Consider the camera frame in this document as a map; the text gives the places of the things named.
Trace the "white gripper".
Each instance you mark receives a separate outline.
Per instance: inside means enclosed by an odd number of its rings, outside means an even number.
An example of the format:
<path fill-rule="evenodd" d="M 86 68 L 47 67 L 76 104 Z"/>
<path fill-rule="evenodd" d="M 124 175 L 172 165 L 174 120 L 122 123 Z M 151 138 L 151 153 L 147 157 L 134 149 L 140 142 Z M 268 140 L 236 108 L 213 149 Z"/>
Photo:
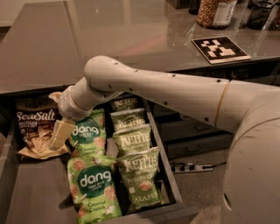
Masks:
<path fill-rule="evenodd" d="M 52 151 L 60 148 L 71 136 L 75 129 L 75 122 L 91 114 L 92 109 L 84 109 L 74 101 L 74 87 L 70 86 L 63 92 L 52 92 L 48 97 L 58 105 L 59 113 L 68 120 L 57 121 L 54 124 L 49 149 Z"/>

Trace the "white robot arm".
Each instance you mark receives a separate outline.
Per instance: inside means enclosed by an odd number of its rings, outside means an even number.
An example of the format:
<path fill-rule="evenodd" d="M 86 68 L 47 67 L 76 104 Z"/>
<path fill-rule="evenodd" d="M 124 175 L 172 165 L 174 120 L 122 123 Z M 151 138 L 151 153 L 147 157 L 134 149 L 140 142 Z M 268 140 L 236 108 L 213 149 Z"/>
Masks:
<path fill-rule="evenodd" d="M 59 113 L 79 121 L 127 92 L 233 133 L 221 224 L 280 224 L 280 87 L 138 70 L 106 56 L 59 96 Z"/>

